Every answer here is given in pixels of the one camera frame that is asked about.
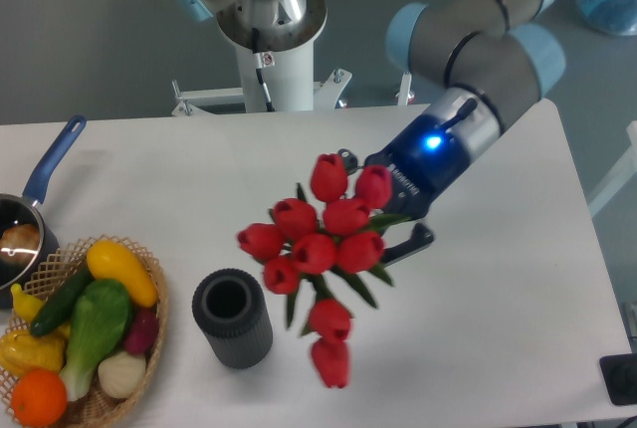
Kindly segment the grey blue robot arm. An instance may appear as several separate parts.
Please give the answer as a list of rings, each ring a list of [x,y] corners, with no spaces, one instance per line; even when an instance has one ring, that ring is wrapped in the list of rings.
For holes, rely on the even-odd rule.
[[[234,46],[249,112],[333,104],[314,82],[314,42],[324,0],[177,0],[198,21],[215,19]],[[384,213],[414,221],[410,238],[385,251],[394,263],[433,242],[423,219],[440,196],[561,78],[565,56],[534,18],[554,0],[412,3],[392,18],[389,60],[405,76],[441,85],[437,101],[367,158],[387,168],[393,196]]]

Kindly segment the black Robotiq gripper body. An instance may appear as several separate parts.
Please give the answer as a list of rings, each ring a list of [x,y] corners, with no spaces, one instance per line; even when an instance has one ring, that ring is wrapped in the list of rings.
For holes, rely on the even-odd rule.
[[[412,219],[426,216],[433,201],[469,167],[467,150],[439,125],[436,117],[421,114],[366,157],[366,166],[381,165],[391,175],[392,195],[383,212]]]

